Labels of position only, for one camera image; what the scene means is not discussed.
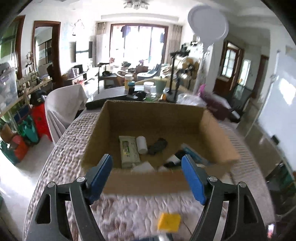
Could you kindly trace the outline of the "gold electric fan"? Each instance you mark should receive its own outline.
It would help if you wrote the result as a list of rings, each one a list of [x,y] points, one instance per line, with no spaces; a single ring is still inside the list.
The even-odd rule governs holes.
[[[186,74],[192,79],[196,79],[199,70],[199,60],[193,57],[185,57],[178,64],[179,69],[184,69]]]

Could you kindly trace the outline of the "green white box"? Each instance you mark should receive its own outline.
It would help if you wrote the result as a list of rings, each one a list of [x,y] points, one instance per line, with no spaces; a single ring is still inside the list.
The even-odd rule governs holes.
[[[119,136],[121,168],[131,169],[141,163],[135,137]]]

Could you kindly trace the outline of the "red container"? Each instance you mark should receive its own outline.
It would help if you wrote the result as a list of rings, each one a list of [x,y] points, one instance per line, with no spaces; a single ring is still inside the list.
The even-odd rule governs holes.
[[[31,109],[31,117],[35,123],[38,136],[41,138],[47,136],[50,141],[52,137],[49,131],[48,123],[46,120],[45,114],[45,105],[44,103],[39,104],[38,106],[33,106]]]

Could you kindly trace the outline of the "yellow plastic block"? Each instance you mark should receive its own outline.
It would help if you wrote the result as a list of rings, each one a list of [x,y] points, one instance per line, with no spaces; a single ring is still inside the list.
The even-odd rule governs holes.
[[[178,213],[161,213],[157,228],[165,232],[177,232],[181,222],[181,215]]]

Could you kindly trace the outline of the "white round lamp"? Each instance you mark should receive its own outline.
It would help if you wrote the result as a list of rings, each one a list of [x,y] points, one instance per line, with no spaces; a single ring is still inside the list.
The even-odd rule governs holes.
[[[223,42],[228,35],[229,24],[218,9],[208,5],[194,6],[188,13],[188,22],[203,45],[193,93],[197,94],[201,85],[211,92],[218,76]]]

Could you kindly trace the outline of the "white covered chair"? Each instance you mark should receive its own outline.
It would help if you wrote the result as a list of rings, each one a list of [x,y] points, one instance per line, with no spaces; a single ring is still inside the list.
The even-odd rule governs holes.
[[[87,100],[80,84],[55,89],[45,98],[46,120],[54,144],[74,121],[78,111],[85,109]]]

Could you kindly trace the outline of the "quilted bed cover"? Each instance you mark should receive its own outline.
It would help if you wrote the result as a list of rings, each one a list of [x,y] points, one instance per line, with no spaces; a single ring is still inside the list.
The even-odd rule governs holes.
[[[25,217],[23,239],[27,240],[33,213],[47,183],[72,182],[85,173],[82,159],[89,137],[99,115],[87,113],[76,119],[57,142],[45,162]],[[265,178],[245,142],[227,122],[220,123],[240,160],[222,176],[226,182],[247,183],[260,210],[263,222],[275,221],[273,202]],[[165,211],[182,214],[181,239],[187,239],[201,215],[202,206],[196,202],[187,184],[182,190],[177,184],[184,181],[177,171],[136,173],[115,170],[111,173],[102,198],[92,206],[94,217],[105,238],[126,240],[157,233],[157,220]]]

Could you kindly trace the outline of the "cardboard box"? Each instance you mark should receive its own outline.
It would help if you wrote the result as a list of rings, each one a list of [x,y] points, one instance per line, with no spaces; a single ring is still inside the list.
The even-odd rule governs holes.
[[[144,136],[151,146],[159,138],[166,148],[155,155],[142,155],[154,171],[135,173],[121,168],[119,136]],[[186,144],[209,161],[207,174],[218,178],[230,171],[240,155],[226,132],[204,108],[164,102],[107,101],[87,143],[82,167],[98,164],[105,154],[113,159],[112,171],[104,187],[106,194],[156,196],[189,190],[181,169],[161,171],[166,160]]]

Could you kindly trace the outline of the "black office chair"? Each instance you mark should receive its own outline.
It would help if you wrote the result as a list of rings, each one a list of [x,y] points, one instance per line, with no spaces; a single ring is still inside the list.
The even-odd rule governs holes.
[[[244,114],[245,106],[247,105],[251,95],[252,90],[241,84],[236,84],[235,87],[230,91],[229,96],[227,96],[226,100],[231,106],[231,111],[229,115],[229,120],[231,122],[240,122],[241,117]]]

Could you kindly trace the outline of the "white roll in box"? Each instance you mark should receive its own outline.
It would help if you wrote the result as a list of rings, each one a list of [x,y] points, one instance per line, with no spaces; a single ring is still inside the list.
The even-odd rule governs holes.
[[[137,143],[138,153],[141,155],[147,154],[148,150],[147,150],[146,138],[144,136],[138,136],[136,138],[136,143]]]

